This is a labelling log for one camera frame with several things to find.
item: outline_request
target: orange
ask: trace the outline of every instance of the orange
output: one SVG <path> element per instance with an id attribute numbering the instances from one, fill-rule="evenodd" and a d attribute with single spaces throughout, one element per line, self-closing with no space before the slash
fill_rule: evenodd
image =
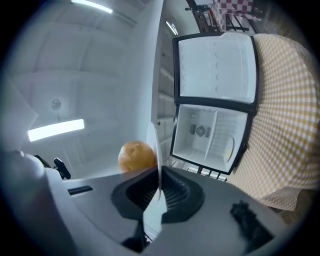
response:
<path id="1" fill-rule="evenodd" d="M 118 164 L 123 172 L 151 168 L 156 165 L 152 148 L 143 141 L 130 141 L 120 150 Z"/>

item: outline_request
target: gingham cloth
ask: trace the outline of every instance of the gingham cloth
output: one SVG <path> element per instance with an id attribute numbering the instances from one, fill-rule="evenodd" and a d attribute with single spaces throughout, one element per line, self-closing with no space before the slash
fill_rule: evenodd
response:
<path id="1" fill-rule="evenodd" d="M 254 36 L 259 98 L 248 149 L 227 178 L 261 203 L 293 211 L 301 189 L 320 181 L 318 63 L 299 43 Z"/>
<path id="2" fill-rule="evenodd" d="M 250 14 L 253 2 L 254 0 L 213 0 L 213 4 L 210 8 L 220 30 L 225 32 L 227 31 L 226 14 L 254 21 L 261 20 Z"/>

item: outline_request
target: black slot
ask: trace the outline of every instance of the black slot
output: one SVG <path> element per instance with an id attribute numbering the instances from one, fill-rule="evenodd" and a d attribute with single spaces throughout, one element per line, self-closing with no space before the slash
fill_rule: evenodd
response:
<path id="1" fill-rule="evenodd" d="M 84 193 L 84 192 L 88 192 L 94 190 L 92 187 L 90 186 L 81 186 L 81 187 L 76 187 L 76 188 L 71 188 L 68 189 L 68 192 L 71 196 L 76 195 L 76 194 L 80 194 L 80 193 Z"/>

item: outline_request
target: mini fridge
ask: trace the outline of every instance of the mini fridge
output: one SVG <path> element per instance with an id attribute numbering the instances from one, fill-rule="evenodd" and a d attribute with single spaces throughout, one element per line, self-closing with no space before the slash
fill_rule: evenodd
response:
<path id="1" fill-rule="evenodd" d="M 170 155 L 230 174 L 247 149 L 259 67 L 253 38 L 214 32 L 173 39 L 174 118 Z"/>

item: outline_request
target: fluorescent light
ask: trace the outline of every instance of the fluorescent light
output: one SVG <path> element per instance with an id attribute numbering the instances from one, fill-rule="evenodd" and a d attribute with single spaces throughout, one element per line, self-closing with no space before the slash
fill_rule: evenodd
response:
<path id="1" fill-rule="evenodd" d="M 174 29 L 172 28 L 170 23 L 168 21 L 166 21 L 165 23 L 169 26 L 169 28 L 172 30 L 172 32 L 177 36 L 178 34 L 176 33 L 176 31 L 174 31 Z"/>
<path id="2" fill-rule="evenodd" d="M 111 14 L 113 12 L 113 10 L 107 8 L 107 7 L 104 7 L 100 4 L 97 4 L 97 3 L 94 3 L 94 2 L 90 2 L 90 1 L 86 1 L 86 0 L 71 0 L 72 3 L 78 3 L 78 4 L 83 4 L 83 5 L 86 5 L 86 6 L 91 6 L 91 7 L 94 7 L 94 8 L 98 8 L 102 11 L 105 11 L 109 14 Z"/>
<path id="3" fill-rule="evenodd" d="M 78 119 L 67 122 L 59 122 L 28 131 L 29 140 L 31 142 L 47 138 L 50 136 L 63 134 L 85 128 L 84 120 Z"/>

